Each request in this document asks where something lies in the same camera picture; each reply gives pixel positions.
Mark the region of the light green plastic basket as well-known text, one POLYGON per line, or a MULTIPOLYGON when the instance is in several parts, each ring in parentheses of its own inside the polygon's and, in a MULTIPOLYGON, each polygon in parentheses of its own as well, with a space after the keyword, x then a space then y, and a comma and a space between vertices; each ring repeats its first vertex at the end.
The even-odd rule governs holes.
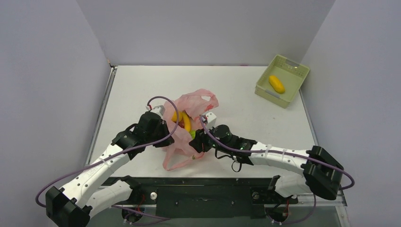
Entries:
POLYGON ((282 107, 287 108, 305 81, 310 68, 294 62, 282 55, 276 55, 255 85, 255 94, 282 107), (269 84, 269 76, 275 75, 285 87, 285 93, 277 93, 269 84))

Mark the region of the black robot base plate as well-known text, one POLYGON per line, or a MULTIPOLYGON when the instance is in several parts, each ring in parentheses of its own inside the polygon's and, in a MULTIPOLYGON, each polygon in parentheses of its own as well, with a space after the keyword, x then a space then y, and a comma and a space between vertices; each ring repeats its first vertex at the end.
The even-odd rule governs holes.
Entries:
POLYGON ((155 208, 166 218, 265 218, 266 211, 297 204, 269 189, 271 178, 129 177, 138 186, 128 207, 155 208))

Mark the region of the yellow fake banana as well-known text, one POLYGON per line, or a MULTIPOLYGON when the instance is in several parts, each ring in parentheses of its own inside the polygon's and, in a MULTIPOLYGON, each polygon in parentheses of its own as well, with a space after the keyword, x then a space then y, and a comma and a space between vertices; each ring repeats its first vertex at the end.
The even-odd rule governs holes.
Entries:
POLYGON ((183 114, 182 121, 183 121, 184 129, 189 132, 190 130, 192 130, 191 120, 186 112, 182 112, 182 114, 183 114))

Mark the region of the pink plastic bag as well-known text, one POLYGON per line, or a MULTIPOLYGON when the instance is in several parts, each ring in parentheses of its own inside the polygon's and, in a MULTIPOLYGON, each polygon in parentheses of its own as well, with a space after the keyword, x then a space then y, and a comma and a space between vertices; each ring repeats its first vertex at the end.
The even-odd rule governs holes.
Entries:
POLYGON ((219 106, 214 93, 206 89, 198 89, 192 93, 181 95, 174 101, 179 115, 173 105, 166 101, 163 119, 171 132, 176 123, 177 129, 173 132, 174 143, 164 148, 166 152, 163 168, 166 171, 182 168, 204 156, 204 152, 198 153, 189 142, 193 140, 196 130, 201 129, 199 116, 219 106))

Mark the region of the yellow fake fruit in basket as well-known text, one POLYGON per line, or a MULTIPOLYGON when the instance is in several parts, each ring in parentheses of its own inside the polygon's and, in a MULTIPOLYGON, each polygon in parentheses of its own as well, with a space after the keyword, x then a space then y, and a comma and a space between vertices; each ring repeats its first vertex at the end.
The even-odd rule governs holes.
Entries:
POLYGON ((276 77, 275 75, 270 75, 268 81, 269 81, 269 84, 273 87, 273 89, 277 93, 279 93, 279 94, 285 93, 285 91, 286 91, 285 87, 282 84, 282 82, 279 80, 278 77, 276 77))

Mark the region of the aluminium frame rail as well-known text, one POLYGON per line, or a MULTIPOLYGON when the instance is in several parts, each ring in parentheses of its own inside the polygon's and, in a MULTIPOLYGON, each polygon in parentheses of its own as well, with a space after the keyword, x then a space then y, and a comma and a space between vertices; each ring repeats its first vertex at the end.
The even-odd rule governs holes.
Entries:
POLYGON ((145 225, 173 218, 249 217, 301 226, 344 226, 349 223, 343 192, 281 196, 269 178, 112 178, 78 203, 66 189, 46 193, 47 216, 60 227, 84 227, 99 212, 115 207, 124 218, 145 225))

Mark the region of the green fake lime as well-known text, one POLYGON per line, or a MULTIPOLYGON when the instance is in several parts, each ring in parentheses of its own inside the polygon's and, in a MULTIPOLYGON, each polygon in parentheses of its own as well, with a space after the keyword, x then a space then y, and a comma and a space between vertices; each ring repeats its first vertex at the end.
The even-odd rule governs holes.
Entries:
POLYGON ((189 134, 190 134, 191 138, 194 139, 196 137, 196 130, 190 130, 189 134))

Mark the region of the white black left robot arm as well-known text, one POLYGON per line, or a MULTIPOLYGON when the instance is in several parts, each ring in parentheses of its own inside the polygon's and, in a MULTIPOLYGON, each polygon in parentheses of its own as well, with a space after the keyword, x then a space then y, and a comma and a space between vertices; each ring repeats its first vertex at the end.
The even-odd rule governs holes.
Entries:
POLYGON ((61 188, 50 188, 45 194, 47 217, 59 227, 85 227, 91 218, 116 203, 138 202, 141 190, 129 177, 103 189, 100 186, 147 146, 173 143, 163 113, 162 106, 145 112, 137 124, 119 132, 88 169, 61 188))

